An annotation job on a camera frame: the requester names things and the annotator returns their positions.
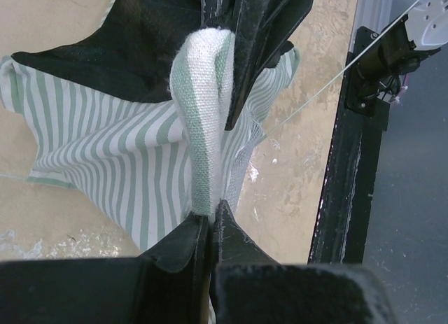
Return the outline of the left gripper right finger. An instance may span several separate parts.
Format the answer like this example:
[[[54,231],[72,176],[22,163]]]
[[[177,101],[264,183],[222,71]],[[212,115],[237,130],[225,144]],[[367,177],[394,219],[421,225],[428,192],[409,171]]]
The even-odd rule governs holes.
[[[383,285],[361,265],[282,265],[216,209],[211,301],[217,323],[397,323]]]

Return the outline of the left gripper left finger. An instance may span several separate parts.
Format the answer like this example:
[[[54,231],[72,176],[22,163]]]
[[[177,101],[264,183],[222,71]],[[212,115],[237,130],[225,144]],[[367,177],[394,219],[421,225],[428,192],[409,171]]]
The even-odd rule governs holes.
[[[6,261],[2,323],[205,323],[209,221],[189,215],[131,258]]]

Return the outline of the green striped pet tent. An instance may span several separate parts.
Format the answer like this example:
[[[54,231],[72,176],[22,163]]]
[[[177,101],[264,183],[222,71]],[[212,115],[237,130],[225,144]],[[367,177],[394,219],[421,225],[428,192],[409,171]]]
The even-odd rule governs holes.
[[[84,40],[1,61],[3,106],[38,146],[30,180],[80,190],[143,251],[234,210],[263,136],[254,119],[225,129],[235,33],[197,18],[186,0],[112,0]],[[265,118],[299,63],[293,45],[262,76]]]

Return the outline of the white tent pole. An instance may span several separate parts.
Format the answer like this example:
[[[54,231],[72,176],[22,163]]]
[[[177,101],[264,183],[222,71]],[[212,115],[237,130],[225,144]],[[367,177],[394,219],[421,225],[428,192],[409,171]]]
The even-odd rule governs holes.
[[[358,0],[351,73],[355,90],[346,107],[373,116],[381,94],[399,99],[400,79],[447,44],[447,0]]]

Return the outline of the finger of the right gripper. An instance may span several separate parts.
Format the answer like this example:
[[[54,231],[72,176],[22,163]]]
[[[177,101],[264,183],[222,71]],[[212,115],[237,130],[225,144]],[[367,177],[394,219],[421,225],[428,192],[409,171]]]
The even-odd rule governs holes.
[[[306,18],[314,0],[234,0],[234,88],[225,129],[234,128],[261,71]]]
[[[235,0],[199,0],[202,27],[229,27]]]

